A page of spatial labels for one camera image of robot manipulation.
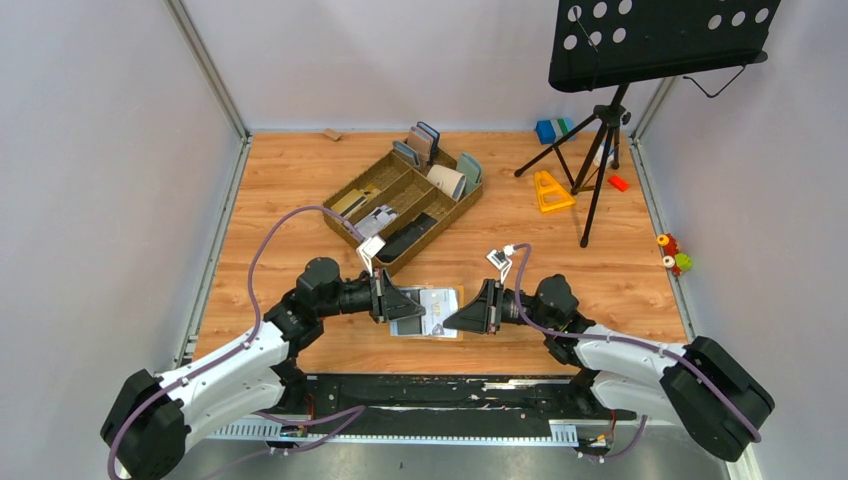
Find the yellow leather card holder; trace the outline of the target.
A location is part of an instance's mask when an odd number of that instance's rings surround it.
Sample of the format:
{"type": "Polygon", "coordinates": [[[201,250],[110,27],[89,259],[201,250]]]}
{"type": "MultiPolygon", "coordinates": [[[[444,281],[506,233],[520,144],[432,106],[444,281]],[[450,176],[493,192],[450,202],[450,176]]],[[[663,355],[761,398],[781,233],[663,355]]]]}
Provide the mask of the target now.
{"type": "Polygon", "coordinates": [[[462,333],[459,330],[445,326],[445,321],[459,310],[462,300],[460,288],[410,286],[401,287],[400,290],[404,295],[419,303],[425,311],[417,317],[391,322],[389,332],[392,337],[445,341],[462,339],[462,333]]]}

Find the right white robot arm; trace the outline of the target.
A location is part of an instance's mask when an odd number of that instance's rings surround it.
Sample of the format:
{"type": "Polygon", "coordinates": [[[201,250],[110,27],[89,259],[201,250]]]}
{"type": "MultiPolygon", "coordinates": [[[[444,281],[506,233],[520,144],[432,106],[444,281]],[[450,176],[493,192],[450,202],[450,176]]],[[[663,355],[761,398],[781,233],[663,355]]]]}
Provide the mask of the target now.
{"type": "Polygon", "coordinates": [[[729,462],[760,441],[775,401],[717,341],[698,336],[689,344],[661,344],[611,330],[578,307],[561,274],[543,279],[533,295],[487,279],[444,324],[477,334],[494,334],[503,324],[542,332],[549,354],[579,369],[571,403],[584,417],[608,409],[666,421],[729,462]]]}

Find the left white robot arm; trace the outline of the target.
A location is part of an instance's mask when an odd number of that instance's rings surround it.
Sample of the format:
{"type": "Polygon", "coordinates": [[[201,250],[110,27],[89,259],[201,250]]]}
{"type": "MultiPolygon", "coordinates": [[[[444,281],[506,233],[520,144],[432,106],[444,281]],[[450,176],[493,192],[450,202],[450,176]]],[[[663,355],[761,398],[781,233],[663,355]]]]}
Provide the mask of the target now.
{"type": "Polygon", "coordinates": [[[100,436],[107,473],[162,479],[199,441],[248,414],[298,411],[306,400],[298,354],[324,332],[327,317],[366,312],[376,323],[424,314],[387,271],[340,276],[327,257],[310,260],[295,286],[240,337],[175,370],[141,369],[123,383],[100,436]]]}

